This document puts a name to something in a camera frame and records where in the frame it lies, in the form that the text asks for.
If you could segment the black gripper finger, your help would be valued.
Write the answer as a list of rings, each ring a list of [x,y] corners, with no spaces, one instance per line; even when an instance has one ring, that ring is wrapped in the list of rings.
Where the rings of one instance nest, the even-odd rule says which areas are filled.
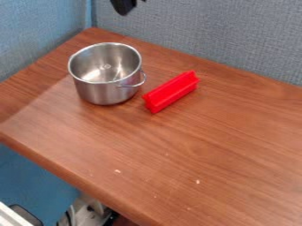
[[[137,7],[137,0],[110,0],[117,13],[126,16]]]

